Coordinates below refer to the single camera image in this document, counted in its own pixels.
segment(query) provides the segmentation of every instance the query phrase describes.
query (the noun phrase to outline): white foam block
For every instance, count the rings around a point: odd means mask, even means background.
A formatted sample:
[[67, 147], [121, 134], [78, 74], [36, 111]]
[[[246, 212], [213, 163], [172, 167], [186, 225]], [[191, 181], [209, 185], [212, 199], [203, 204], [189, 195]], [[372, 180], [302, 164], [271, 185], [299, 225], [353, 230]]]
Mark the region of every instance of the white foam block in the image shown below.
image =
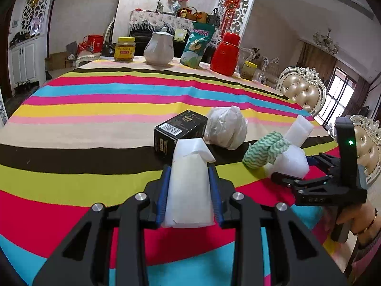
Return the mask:
[[215, 223], [206, 164], [214, 161], [201, 138], [177, 142], [163, 227], [198, 228]]
[[314, 126], [302, 115], [298, 115], [291, 127], [288, 129], [284, 138], [289, 140], [291, 144], [301, 147], [308, 138]]
[[301, 148], [290, 145], [290, 147], [281, 155], [277, 157], [274, 164], [264, 165], [267, 177], [270, 177], [274, 172], [283, 173], [304, 178], [309, 171], [309, 166], [304, 150]]

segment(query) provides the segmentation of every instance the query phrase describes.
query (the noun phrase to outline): green snack bag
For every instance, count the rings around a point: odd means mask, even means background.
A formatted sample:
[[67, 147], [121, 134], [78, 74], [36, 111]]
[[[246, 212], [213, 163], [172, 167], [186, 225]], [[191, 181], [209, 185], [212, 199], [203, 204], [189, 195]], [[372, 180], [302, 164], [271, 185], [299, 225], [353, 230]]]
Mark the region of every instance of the green snack bag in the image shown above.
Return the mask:
[[185, 66], [198, 68], [215, 30], [216, 28], [213, 25], [193, 22], [193, 31], [185, 45], [180, 62]]

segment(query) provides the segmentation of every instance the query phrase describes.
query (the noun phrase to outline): screw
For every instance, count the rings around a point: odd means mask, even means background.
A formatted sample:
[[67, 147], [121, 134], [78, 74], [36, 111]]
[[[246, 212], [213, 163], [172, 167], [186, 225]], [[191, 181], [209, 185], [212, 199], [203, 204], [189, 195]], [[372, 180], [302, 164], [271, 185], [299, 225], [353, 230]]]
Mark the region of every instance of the screw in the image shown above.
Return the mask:
[[138, 193], [135, 195], [135, 199], [138, 201], [143, 201], [147, 198], [147, 195], [145, 193]]
[[103, 204], [101, 203], [96, 203], [94, 204], [91, 209], [94, 211], [94, 212], [99, 212], [99, 211], [102, 211], [103, 209]]
[[245, 197], [243, 193], [235, 192], [233, 194], [233, 199], [234, 200], [242, 200]]
[[278, 211], [285, 211], [285, 210], [287, 210], [287, 204], [285, 204], [283, 202], [277, 203], [276, 207], [277, 207]]

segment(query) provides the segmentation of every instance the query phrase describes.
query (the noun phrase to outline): red thermos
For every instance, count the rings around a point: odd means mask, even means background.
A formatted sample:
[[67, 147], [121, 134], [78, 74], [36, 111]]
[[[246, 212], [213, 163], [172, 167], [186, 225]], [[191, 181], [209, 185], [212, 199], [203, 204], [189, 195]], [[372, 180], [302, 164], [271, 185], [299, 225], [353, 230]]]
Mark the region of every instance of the red thermos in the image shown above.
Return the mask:
[[226, 76], [233, 75], [238, 61], [238, 44], [240, 40], [241, 38], [237, 34], [225, 33], [210, 62], [212, 71]]

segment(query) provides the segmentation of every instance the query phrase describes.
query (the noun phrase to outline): tufted chair back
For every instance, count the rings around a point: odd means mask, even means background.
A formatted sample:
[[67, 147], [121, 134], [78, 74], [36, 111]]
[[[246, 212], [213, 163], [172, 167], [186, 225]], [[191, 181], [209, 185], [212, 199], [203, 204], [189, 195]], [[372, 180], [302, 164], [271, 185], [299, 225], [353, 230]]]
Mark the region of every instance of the tufted chair back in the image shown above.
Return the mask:
[[380, 122], [361, 115], [351, 116], [350, 120], [355, 128], [357, 164], [365, 167], [366, 183], [371, 185], [381, 171]]
[[276, 86], [276, 90], [294, 100], [312, 116], [316, 116], [325, 103], [326, 88], [315, 68], [286, 68]]

